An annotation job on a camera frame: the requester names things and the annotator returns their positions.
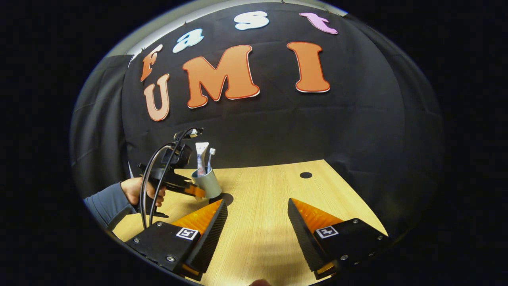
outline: gray sleeve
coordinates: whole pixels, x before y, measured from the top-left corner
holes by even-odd
[[[131,203],[127,201],[120,187],[120,183],[111,185],[87,197],[84,203],[95,219],[110,231],[112,231],[126,215],[137,213]]]

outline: person's arm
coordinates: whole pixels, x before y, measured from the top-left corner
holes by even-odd
[[[123,193],[120,183],[87,197],[84,202],[94,218],[110,231],[126,215],[137,213]]]
[[[116,225],[128,214],[135,214],[139,201],[142,178],[132,178],[121,183],[111,185],[104,190],[87,197],[84,200],[86,207],[94,218],[106,229],[112,231]],[[153,198],[155,190],[150,183],[146,186],[148,196]],[[156,201],[160,207],[164,201],[166,188],[162,187]]]

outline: orange letter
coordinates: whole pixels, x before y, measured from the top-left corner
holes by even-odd
[[[330,84],[323,77],[318,55],[323,49],[316,44],[305,42],[289,43],[288,48],[295,52],[300,69],[300,80],[296,83],[296,89],[301,92],[329,91]]]
[[[155,60],[157,60],[157,52],[161,50],[162,45],[159,45],[143,59],[143,74],[141,75],[141,81],[144,81],[146,77],[152,72],[150,65],[155,64]]]
[[[248,54],[251,46],[241,45],[227,49],[215,69],[204,57],[194,58],[185,64],[189,78],[189,108],[204,106],[208,98],[201,93],[201,86],[214,101],[220,99],[224,82],[228,79],[228,90],[224,93],[228,99],[252,97],[259,94],[259,87],[252,82]]]
[[[151,84],[145,88],[146,108],[148,108],[148,114],[154,121],[161,121],[166,118],[169,113],[169,95],[168,95],[168,79],[169,74],[165,74],[157,80],[157,85],[161,90],[161,101],[162,105],[160,109],[155,107],[155,101],[153,100],[153,89],[154,84]]]

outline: black cable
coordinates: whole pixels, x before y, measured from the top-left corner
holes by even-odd
[[[157,185],[157,188],[155,189],[155,195],[153,196],[152,207],[150,209],[150,218],[148,220],[148,225],[149,226],[152,225],[152,222],[153,222],[153,212],[155,211],[155,203],[157,202],[158,193],[159,193],[159,190],[161,188],[161,184],[162,184],[162,181],[164,179],[164,176],[166,175],[166,173],[168,171],[168,168],[171,165],[171,160],[173,159],[173,156],[175,155],[176,149],[178,148],[178,146],[180,146],[180,143],[182,142],[183,138],[187,135],[187,132],[189,132],[189,131],[191,131],[193,129],[197,129],[197,128],[196,127],[189,128],[189,129],[187,129],[181,135],[181,137],[178,139],[178,142],[175,145],[175,148],[173,149],[173,152],[171,152],[171,155],[169,156],[168,163],[166,164],[166,167],[164,167],[164,171],[162,173],[161,180],[159,181],[159,184]]]
[[[148,161],[148,164],[146,165],[146,168],[145,168],[145,172],[143,173],[143,179],[141,180],[141,190],[139,191],[139,210],[140,210],[140,213],[141,213],[141,221],[143,222],[143,229],[146,229],[146,217],[144,216],[144,209],[145,209],[145,206],[143,205],[143,194],[144,194],[144,189],[145,189],[145,186],[146,186],[146,182],[148,181],[148,169],[149,169],[149,166],[152,164],[152,162],[155,160],[155,157],[157,156],[157,153],[160,152],[166,145],[160,147],[157,151],[154,152],[154,154],[152,155],[152,157],[150,158],[150,160]]]

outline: letter s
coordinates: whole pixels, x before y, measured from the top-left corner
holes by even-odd
[[[263,11],[247,12],[236,16],[233,21],[239,23],[235,25],[238,30],[256,29],[268,25],[268,14]]]

